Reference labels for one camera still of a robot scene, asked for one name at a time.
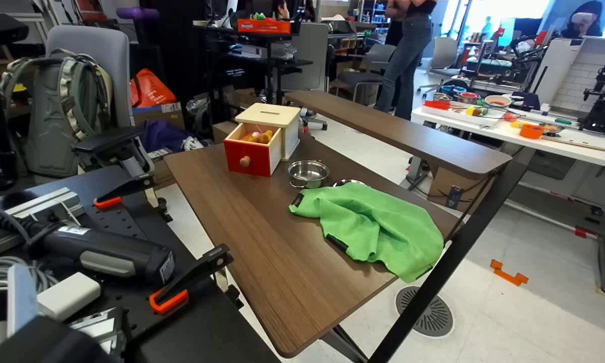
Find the orange plushy toy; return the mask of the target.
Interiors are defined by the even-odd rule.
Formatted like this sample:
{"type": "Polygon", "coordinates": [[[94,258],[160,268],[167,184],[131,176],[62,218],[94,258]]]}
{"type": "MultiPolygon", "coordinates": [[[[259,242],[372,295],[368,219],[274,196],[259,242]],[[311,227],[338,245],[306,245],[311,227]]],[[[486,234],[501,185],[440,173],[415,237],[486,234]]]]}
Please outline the orange plushy toy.
{"type": "Polygon", "coordinates": [[[255,131],[250,131],[250,134],[243,134],[239,138],[239,141],[250,141],[250,143],[271,143],[271,139],[274,138],[274,129],[255,129],[255,131]]]}

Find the red wooden drawer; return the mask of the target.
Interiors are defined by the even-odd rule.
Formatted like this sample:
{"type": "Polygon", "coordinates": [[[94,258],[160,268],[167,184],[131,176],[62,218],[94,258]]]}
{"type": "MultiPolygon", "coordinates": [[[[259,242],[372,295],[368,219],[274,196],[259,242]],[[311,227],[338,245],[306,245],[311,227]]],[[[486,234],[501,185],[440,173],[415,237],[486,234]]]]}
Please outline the red wooden drawer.
{"type": "Polygon", "coordinates": [[[223,139],[226,163],[230,172],[271,177],[282,159],[282,138],[279,127],[239,123],[223,139]],[[243,134],[274,129],[271,143],[239,141],[243,134]]]}

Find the small metal bowl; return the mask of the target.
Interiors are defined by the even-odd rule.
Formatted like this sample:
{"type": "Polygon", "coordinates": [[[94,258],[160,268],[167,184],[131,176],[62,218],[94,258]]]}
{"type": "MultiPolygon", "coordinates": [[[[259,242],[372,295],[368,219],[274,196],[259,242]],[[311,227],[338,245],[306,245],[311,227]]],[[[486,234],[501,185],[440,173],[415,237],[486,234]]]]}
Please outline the small metal bowl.
{"type": "Polygon", "coordinates": [[[318,159],[299,159],[288,166],[288,184],[292,188],[320,188],[328,177],[328,168],[318,159]]]}

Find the green cloth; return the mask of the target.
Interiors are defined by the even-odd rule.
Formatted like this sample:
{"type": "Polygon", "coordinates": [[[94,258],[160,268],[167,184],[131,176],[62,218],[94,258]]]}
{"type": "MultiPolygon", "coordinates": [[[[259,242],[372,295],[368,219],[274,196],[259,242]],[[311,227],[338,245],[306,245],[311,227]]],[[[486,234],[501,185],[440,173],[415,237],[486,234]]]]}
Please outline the green cloth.
{"type": "Polygon", "coordinates": [[[288,212],[316,219],[350,261],[378,263],[403,282],[430,273],[445,245],[426,208],[362,181],[303,190],[288,212]]]}

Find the black clamp orange tip front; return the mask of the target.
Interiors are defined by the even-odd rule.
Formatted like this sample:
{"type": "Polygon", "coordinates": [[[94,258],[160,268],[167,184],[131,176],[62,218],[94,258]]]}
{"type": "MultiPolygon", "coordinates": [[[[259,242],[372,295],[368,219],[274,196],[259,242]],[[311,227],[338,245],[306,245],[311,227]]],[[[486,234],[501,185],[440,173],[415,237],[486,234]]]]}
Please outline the black clamp orange tip front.
{"type": "Polygon", "coordinates": [[[202,254],[183,273],[175,274],[161,288],[145,299],[143,312],[129,323],[129,343],[140,344],[154,332],[161,331],[172,318],[179,316],[191,303],[193,295],[212,284],[212,276],[231,264],[233,258],[226,245],[202,254]]]}

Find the black clamp orange tip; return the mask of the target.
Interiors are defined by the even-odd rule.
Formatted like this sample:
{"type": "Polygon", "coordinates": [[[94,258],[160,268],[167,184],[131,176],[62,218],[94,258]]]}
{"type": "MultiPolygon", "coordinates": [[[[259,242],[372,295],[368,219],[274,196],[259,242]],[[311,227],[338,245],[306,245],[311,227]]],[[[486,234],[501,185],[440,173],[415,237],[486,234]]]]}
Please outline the black clamp orange tip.
{"type": "Polygon", "coordinates": [[[94,198],[92,205],[99,212],[112,210],[112,208],[116,208],[116,205],[122,204],[125,196],[143,192],[143,190],[148,190],[152,185],[154,185],[154,177],[152,176],[125,179],[119,185],[114,185],[112,190],[108,190],[102,196],[94,198]]]}
{"type": "Polygon", "coordinates": [[[191,303],[193,295],[212,284],[212,276],[231,264],[233,258],[226,245],[202,254],[183,273],[175,274],[161,288],[145,299],[143,312],[129,323],[129,343],[140,344],[154,332],[161,331],[172,318],[179,316],[191,303]]]}

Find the orange bag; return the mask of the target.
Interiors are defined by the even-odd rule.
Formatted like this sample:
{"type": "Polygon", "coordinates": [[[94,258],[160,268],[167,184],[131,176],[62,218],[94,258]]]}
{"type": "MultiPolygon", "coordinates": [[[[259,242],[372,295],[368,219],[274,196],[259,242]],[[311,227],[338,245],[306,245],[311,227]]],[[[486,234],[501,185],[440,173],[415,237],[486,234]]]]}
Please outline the orange bag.
{"type": "Polygon", "coordinates": [[[140,110],[160,108],[175,103],[175,95],[154,70],[140,68],[129,81],[129,103],[140,110]]]}

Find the standing person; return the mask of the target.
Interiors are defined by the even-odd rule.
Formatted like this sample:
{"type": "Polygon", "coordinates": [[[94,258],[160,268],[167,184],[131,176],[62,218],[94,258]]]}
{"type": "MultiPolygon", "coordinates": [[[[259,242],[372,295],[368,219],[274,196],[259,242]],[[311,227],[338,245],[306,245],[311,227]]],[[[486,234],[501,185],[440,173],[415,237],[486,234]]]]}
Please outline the standing person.
{"type": "Polygon", "coordinates": [[[378,112],[408,120],[413,108],[413,74],[432,41],[432,13],[438,0],[387,0],[385,15],[402,24],[402,39],[385,66],[378,112]]]}

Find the round floor drain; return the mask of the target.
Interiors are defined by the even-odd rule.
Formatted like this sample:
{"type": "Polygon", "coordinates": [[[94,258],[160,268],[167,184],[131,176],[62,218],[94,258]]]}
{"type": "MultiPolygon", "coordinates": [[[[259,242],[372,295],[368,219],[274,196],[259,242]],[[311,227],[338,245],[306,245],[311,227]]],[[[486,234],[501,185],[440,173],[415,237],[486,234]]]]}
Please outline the round floor drain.
{"type": "MultiPolygon", "coordinates": [[[[403,312],[415,295],[418,287],[402,288],[396,297],[398,312],[403,312]]],[[[444,299],[435,297],[413,325],[413,331],[432,339],[442,339],[452,332],[453,325],[455,320],[452,309],[444,299]]]]}

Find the black handheld device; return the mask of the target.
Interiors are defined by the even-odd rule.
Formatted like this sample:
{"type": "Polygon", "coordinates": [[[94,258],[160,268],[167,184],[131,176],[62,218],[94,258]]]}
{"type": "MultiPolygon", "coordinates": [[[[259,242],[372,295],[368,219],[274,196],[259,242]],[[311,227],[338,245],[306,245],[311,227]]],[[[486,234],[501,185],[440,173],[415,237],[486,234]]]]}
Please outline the black handheld device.
{"type": "Polygon", "coordinates": [[[169,249],[133,237],[87,227],[8,219],[3,215],[0,215],[0,231],[26,234],[25,250],[31,256],[64,256],[87,271],[108,276],[164,284],[175,273],[175,258],[169,249]]]}

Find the grey office chair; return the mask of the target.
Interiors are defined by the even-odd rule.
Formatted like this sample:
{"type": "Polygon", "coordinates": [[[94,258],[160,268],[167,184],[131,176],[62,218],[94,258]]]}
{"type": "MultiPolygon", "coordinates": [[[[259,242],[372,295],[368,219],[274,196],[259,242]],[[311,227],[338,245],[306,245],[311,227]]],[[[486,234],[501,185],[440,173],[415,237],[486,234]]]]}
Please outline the grey office chair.
{"type": "Polygon", "coordinates": [[[119,166],[131,177],[149,176],[152,159],[133,125],[127,86],[129,39],[111,29],[55,27],[47,55],[11,64],[33,70],[31,123],[25,141],[35,176],[68,177],[80,169],[119,166]]]}

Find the white cluttered side table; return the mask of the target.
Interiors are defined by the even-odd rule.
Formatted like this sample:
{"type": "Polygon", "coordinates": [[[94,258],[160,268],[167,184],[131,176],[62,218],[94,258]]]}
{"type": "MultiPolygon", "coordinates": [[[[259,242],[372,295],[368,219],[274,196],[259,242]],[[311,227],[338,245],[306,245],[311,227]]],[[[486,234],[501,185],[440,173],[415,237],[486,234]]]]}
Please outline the white cluttered side table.
{"type": "Polygon", "coordinates": [[[465,112],[444,112],[433,108],[418,108],[412,112],[418,121],[435,123],[442,127],[452,127],[457,131],[467,131],[473,135],[506,141],[513,146],[530,148],[537,152],[547,152],[553,156],[563,156],[568,159],[593,163],[605,168],[605,138],[589,135],[574,129],[563,129],[557,135],[523,135],[526,120],[519,123],[506,121],[500,113],[487,113],[483,117],[471,117],[465,112]]]}

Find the grey backpack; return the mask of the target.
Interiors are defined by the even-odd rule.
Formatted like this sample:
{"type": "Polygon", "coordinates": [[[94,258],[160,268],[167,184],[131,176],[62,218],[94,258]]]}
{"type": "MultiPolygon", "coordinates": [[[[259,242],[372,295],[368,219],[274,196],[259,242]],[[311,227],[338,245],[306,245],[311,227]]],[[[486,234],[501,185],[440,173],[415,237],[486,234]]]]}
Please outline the grey backpack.
{"type": "Polygon", "coordinates": [[[6,66],[0,82],[6,106],[11,106],[15,84],[31,95],[22,143],[26,169],[44,177],[75,176],[75,148],[114,127],[108,73],[85,53],[55,49],[48,57],[15,59],[6,66]]]}

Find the white power adapter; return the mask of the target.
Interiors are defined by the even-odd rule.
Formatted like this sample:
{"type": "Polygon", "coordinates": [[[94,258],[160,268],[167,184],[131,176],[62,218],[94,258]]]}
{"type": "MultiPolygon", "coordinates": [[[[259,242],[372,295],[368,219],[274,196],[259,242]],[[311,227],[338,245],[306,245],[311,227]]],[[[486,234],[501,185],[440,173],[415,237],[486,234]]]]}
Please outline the white power adapter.
{"type": "Polygon", "coordinates": [[[44,316],[67,320],[94,299],[101,297],[101,284],[83,273],[75,273],[64,281],[36,295],[38,311],[44,316]]]}

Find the orange floor bracket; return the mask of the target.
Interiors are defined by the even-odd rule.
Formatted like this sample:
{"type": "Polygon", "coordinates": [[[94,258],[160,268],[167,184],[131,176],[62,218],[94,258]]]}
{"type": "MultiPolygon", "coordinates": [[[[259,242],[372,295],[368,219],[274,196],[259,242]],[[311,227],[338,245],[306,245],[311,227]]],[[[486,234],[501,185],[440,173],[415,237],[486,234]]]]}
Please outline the orange floor bracket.
{"type": "Polygon", "coordinates": [[[523,273],[514,273],[514,274],[506,273],[504,264],[500,261],[489,261],[489,268],[496,276],[500,276],[501,281],[506,281],[514,287],[523,287],[529,282],[529,276],[523,273]]]}

